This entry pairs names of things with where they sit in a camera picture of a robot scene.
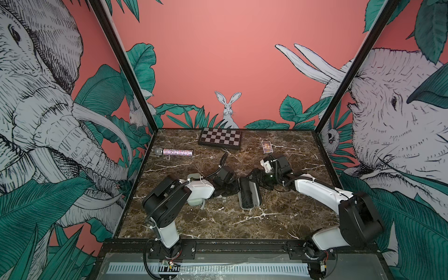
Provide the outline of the folding chessboard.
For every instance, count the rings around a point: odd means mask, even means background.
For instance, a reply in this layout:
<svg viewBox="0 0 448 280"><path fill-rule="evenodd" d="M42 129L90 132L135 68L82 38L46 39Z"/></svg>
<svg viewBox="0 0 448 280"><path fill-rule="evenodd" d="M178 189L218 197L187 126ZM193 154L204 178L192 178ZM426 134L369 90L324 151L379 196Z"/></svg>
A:
<svg viewBox="0 0 448 280"><path fill-rule="evenodd" d="M204 128L198 139L199 145L235 150L241 143L242 132L236 129Z"/></svg>

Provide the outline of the grey umbrella case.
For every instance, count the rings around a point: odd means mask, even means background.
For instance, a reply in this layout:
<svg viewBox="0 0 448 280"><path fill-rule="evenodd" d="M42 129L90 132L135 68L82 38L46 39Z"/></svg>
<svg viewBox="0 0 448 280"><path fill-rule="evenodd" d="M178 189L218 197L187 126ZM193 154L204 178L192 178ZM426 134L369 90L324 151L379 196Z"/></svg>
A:
<svg viewBox="0 0 448 280"><path fill-rule="evenodd" d="M241 209L252 210L261 205L262 198L260 188L254 179L240 177L238 179L238 185L238 198Z"/></svg>
<svg viewBox="0 0 448 280"><path fill-rule="evenodd" d="M189 184L187 187L191 190L191 194L187 199L189 206L201 206L204 208L205 200L208 199L208 187L205 185L205 179L199 173L192 173L187 176Z"/></svg>

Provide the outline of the black umbrella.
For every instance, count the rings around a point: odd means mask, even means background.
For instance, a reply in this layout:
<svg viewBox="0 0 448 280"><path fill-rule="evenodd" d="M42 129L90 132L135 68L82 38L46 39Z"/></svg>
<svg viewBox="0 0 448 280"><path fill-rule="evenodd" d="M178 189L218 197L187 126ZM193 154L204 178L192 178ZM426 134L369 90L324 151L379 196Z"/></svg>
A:
<svg viewBox="0 0 448 280"><path fill-rule="evenodd" d="M250 210L257 204L256 185L246 177L240 178L241 208Z"/></svg>

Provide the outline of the playing card box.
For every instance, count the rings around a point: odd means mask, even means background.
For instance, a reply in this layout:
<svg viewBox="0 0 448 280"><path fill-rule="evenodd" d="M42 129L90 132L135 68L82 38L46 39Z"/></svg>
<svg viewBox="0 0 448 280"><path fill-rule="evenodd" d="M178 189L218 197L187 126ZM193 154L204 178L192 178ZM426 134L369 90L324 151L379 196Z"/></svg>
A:
<svg viewBox="0 0 448 280"><path fill-rule="evenodd" d="M271 154L274 152L273 146L270 141L262 141L261 145L262 145L263 152L265 154Z"/></svg>

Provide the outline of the glitter purple microphone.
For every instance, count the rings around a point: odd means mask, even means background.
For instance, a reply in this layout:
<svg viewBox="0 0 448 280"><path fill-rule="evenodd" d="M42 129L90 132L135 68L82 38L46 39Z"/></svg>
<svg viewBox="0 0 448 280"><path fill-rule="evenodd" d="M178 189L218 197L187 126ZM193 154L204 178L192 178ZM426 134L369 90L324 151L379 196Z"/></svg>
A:
<svg viewBox="0 0 448 280"><path fill-rule="evenodd" d="M193 150L186 149L169 149L157 147L154 149L154 154L157 156L193 156Z"/></svg>

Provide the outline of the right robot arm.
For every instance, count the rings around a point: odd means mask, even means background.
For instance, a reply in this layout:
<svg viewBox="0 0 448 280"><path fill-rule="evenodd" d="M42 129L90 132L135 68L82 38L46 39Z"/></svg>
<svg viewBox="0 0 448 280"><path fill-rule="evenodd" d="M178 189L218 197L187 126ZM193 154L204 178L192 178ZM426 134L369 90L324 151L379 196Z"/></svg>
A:
<svg viewBox="0 0 448 280"><path fill-rule="evenodd" d="M269 155L253 169L247 183L240 183L241 201L250 207L261 203L260 188L273 190L276 185L297 191L328 207L338 215L339 224L319 229L304 242L302 249L309 260L323 260L330 249L363 249L385 230L373 200L365 192L350 192L332 187L302 171L294 172L285 156Z"/></svg>

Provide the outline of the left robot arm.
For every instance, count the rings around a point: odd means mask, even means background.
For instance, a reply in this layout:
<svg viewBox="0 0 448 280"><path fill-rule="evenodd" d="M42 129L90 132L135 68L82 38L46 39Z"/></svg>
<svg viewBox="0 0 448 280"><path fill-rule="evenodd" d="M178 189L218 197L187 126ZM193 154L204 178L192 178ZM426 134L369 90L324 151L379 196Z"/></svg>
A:
<svg viewBox="0 0 448 280"><path fill-rule="evenodd" d="M238 191L236 179L235 171L228 166L220 166L207 176L192 173L185 180L168 175L143 199L146 223L155 233L163 258L173 260L181 255L175 220L184 205L204 205L227 191L234 194Z"/></svg>

